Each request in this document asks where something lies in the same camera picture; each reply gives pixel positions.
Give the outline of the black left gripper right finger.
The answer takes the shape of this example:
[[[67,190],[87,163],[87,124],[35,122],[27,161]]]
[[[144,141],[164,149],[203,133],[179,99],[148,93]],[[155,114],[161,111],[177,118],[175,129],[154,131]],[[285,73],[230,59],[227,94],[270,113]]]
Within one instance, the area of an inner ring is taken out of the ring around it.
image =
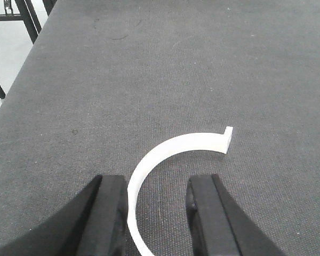
[[[186,214],[194,255],[284,255],[245,214],[217,174],[189,178]]]

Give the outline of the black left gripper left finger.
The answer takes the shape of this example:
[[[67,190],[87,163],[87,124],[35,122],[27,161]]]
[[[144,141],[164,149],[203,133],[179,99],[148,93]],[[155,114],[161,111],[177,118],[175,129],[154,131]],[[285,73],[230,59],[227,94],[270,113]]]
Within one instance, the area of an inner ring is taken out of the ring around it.
[[[97,175],[44,223],[0,248],[0,255],[124,255],[127,184]]]

